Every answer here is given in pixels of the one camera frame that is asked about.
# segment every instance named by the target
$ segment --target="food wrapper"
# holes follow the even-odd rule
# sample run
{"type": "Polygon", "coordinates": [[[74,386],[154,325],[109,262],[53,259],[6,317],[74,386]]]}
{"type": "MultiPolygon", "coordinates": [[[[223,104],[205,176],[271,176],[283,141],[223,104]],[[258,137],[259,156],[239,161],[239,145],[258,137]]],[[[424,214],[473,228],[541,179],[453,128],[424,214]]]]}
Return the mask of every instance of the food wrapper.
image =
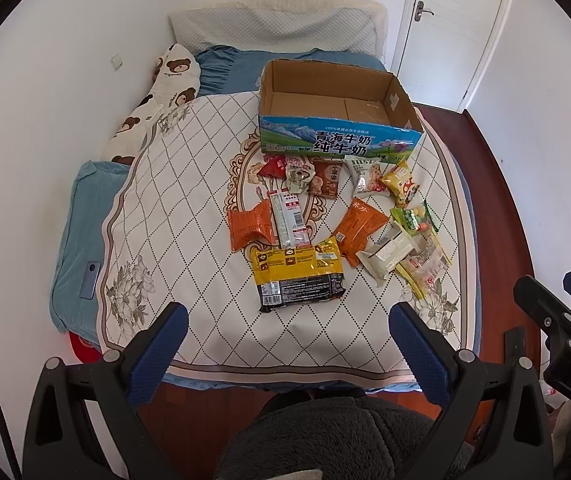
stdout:
{"type": "Polygon", "coordinates": [[[343,160],[345,160],[352,177],[352,183],[355,185],[352,196],[357,198],[365,198],[370,195],[390,196],[390,191],[380,181],[383,176],[381,167],[387,166],[381,163],[380,158],[346,155],[343,160]]]}
{"type": "Polygon", "coordinates": [[[357,256],[376,280],[376,286],[383,286],[397,264],[416,249],[412,237],[391,221],[385,235],[365,251],[358,251],[357,256]]]}
{"type": "Polygon", "coordinates": [[[269,199],[263,200],[251,211],[229,209],[228,226],[233,253],[260,238],[270,245],[277,245],[272,228],[272,208],[269,199]]]}
{"type": "Polygon", "coordinates": [[[310,237],[303,221],[297,195],[287,189],[268,191],[272,213],[277,224],[279,244],[282,249],[310,246],[310,237]]]}
{"type": "Polygon", "coordinates": [[[334,237],[314,247],[256,251],[252,272],[261,312],[292,303],[314,303],[345,293],[339,246],[334,237]]]}
{"type": "Polygon", "coordinates": [[[439,274],[444,272],[450,264],[450,259],[443,251],[437,235],[430,230],[421,251],[403,259],[397,270],[412,287],[415,296],[422,300],[434,287],[439,274]]]}
{"type": "Polygon", "coordinates": [[[274,178],[286,179],[286,156],[268,155],[268,161],[257,172],[262,177],[273,176],[274,178]]]}
{"type": "Polygon", "coordinates": [[[290,193],[302,193],[308,189],[308,185],[314,176],[314,168],[310,164],[286,164],[285,184],[290,193]]]}
{"type": "Polygon", "coordinates": [[[430,229],[435,233],[439,232],[439,227],[434,221],[435,216],[425,201],[412,209],[393,207],[390,209],[390,215],[411,236],[428,232],[430,229]]]}
{"type": "Polygon", "coordinates": [[[410,200],[419,190],[419,184],[414,182],[408,162],[405,160],[397,164],[392,171],[388,171],[381,179],[381,182],[390,188],[394,195],[395,204],[401,208],[407,207],[410,200]]]}
{"type": "Polygon", "coordinates": [[[332,232],[339,243],[341,256],[344,256],[352,267],[357,267],[358,251],[365,249],[367,238],[384,226],[387,221],[387,216],[379,210],[363,200],[353,198],[341,223],[332,232]]]}
{"type": "Polygon", "coordinates": [[[315,160],[314,176],[310,181],[308,193],[336,198],[339,195],[339,175],[341,174],[340,160],[315,160]]]}

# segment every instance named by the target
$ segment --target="gray fleece fabric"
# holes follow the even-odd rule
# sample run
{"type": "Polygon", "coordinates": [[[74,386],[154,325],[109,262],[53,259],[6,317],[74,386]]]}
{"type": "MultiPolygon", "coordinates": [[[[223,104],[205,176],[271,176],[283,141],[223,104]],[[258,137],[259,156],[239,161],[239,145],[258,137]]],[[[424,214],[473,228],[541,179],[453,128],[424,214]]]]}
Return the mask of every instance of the gray fleece fabric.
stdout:
{"type": "MultiPolygon", "coordinates": [[[[309,400],[260,416],[230,441],[215,478],[264,480],[317,469],[323,480],[384,480],[411,457],[433,421],[376,397],[309,400]]],[[[464,444],[445,477],[465,469],[464,444]]]]}

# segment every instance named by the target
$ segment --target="orange snack bag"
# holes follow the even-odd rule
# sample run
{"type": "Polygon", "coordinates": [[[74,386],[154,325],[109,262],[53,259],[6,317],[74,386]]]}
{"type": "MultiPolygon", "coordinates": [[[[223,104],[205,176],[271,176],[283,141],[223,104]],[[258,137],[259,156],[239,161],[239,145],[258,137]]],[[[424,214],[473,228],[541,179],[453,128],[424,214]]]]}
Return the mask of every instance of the orange snack bag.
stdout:
{"type": "Polygon", "coordinates": [[[358,251],[365,249],[367,238],[388,222],[388,217],[356,197],[352,199],[341,223],[332,232],[339,243],[341,256],[352,267],[357,267],[358,251]]]}
{"type": "Polygon", "coordinates": [[[251,241],[264,238],[270,245],[277,245],[272,229],[272,206],[270,199],[257,204],[251,211],[228,210],[230,243],[232,252],[243,249],[251,241]]]}

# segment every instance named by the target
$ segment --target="white wall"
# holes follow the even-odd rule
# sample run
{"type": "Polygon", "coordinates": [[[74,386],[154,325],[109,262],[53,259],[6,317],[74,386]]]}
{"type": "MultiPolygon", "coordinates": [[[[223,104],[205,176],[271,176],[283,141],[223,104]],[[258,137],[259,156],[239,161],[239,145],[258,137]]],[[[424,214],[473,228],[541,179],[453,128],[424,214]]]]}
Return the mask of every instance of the white wall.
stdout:
{"type": "MultiPolygon", "coordinates": [[[[208,1],[23,0],[0,28],[0,401],[20,461],[43,363],[74,362],[48,315],[70,184],[149,89],[168,11],[208,1]]],[[[404,0],[379,1],[393,48],[404,0]]]]}
{"type": "Polygon", "coordinates": [[[571,307],[571,20],[554,0],[513,0],[469,111],[514,197],[534,264],[571,307]]]}

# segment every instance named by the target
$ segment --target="red wooden floor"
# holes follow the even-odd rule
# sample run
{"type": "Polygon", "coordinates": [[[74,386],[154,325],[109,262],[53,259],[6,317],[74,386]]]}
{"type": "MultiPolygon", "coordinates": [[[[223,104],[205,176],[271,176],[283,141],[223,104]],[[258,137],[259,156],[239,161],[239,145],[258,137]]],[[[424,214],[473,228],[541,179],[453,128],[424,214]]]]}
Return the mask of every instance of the red wooden floor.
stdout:
{"type": "MultiPolygon", "coordinates": [[[[425,119],[446,143],[470,186],[477,227],[481,280],[481,358],[503,362],[503,333],[518,325],[526,327],[527,355],[538,366],[539,329],[515,305],[515,281],[533,274],[512,196],[501,170],[472,118],[420,105],[425,119]]],[[[216,460],[230,437],[259,412],[271,393],[246,388],[198,392],[162,384],[154,400],[140,410],[157,444],[188,480],[211,479],[216,460]]],[[[435,418],[438,406],[420,393],[379,394],[435,418]]],[[[473,428],[488,416],[485,403],[473,428]]]]}

